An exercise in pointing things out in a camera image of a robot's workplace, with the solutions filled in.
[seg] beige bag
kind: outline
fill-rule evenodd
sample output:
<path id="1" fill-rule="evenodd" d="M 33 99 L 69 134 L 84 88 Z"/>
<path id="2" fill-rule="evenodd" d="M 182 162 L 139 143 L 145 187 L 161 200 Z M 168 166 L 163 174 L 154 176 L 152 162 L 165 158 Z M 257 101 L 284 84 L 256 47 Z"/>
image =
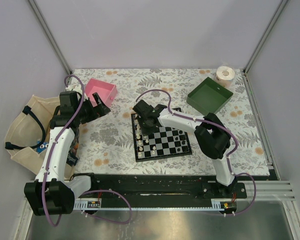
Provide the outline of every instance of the beige bag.
<path id="1" fill-rule="evenodd" d="M 47 132 L 50 120 L 54 115 L 56 107 L 59 105 L 59 97 L 45 99 L 34 95 L 27 103 L 27 106 L 31 108 L 31 111 L 42 124 L 45 132 Z M 41 153 L 37 153 L 36 149 L 29 146 L 35 146 L 42 137 L 43 133 L 39 124 L 33 117 L 30 116 L 30 114 L 24 114 L 22 112 L 13 121 L 4 139 L 5 143 L 10 142 L 17 146 L 27 146 L 21 150 L 7 149 L 7 151 L 11 155 L 12 160 L 21 164 L 36 175 L 42 167 L 47 149 Z M 65 179 L 69 179 L 73 175 L 74 171 L 74 166 L 71 167 L 66 164 L 64 170 Z"/>

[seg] green box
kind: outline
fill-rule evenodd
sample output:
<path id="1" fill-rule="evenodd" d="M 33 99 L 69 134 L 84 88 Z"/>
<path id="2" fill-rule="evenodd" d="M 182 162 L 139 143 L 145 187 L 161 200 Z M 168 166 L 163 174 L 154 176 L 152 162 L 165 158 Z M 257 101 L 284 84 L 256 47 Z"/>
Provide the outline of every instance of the green box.
<path id="1" fill-rule="evenodd" d="M 207 77 L 188 94 L 186 102 L 204 116 L 216 114 L 230 100 L 234 93 Z"/>

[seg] gray wall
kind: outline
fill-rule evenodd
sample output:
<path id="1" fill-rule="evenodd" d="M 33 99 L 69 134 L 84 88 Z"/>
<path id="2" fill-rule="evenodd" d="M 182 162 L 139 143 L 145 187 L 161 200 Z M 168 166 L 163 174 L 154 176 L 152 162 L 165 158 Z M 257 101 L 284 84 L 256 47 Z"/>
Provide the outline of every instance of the gray wall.
<path id="1" fill-rule="evenodd" d="M 292 0 L 248 73 L 283 179 L 300 209 L 300 0 Z"/>
<path id="2" fill-rule="evenodd" d="M 75 68 L 243 68 L 280 0 L 37 0 Z"/>
<path id="3" fill-rule="evenodd" d="M 26 0 L 0 0 L 0 240 L 11 236 L 23 188 L 34 174 L 4 149 L 9 125 L 32 94 L 55 97 L 65 72 Z"/>

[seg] bag strap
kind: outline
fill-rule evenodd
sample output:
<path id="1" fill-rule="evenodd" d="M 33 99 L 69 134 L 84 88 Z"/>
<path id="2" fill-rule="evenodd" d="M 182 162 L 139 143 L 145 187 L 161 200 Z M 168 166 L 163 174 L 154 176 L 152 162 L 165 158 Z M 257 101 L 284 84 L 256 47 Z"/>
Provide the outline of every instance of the bag strap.
<path id="1" fill-rule="evenodd" d="M 25 114 L 25 115 L 30 115 L 35 121 L 36 123 L 39 125 L 39 127 L 41 128 L 41 131 L 42 131 L 42 139 L 41 141 L 37 144 L 37 145 L 34 145 L 34 146 L 31 146 L 30 148 L 32 149 L 36 149 L 37 147 L 40 147 L 41 144 L 43 144 L 45 142 L 45 139 L 46 139 L 46 131 L 45 131 L 45 128 L 44 126 L 42 126 L 41 122 L 39 121 L 39 119 L 37 118 L 37 116 L 31 111 L 31 107 L 29 106 L 25 106 L 24 109 L 22 110 L 22 112 Z M 8 150 L 13 150 L 13 149 L 18 149 L 18 150 L 21 150 L 21 149 L 24 149 L 24 148 L 27 148 L 26 146 L 18 146 L 18 145 L 14 145 L 12 144 L 11 142 L 7 141 L 5 143 L 5 149 L 8 149 Z"/>

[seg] checkered board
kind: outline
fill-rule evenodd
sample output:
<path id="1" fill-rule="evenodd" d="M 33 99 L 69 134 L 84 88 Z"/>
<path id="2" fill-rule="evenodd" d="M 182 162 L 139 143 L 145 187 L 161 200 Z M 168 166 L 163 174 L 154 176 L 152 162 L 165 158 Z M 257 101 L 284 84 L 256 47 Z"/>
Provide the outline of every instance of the checkered board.
<path id="1" fill-rule="evenodd" d="M 174 110 L 181 112 L 181 108 L 179 107 Z M 159 127 L 157 132 L 148 136 L 140 134 L 140 139 L 137 139 L 138 121 L 135 119 L 136 115 L 136 113 L 131 114 L 136 162 L 159 160 L 192 154 L 188 134 L 175 128 L 164 126 Z"/>

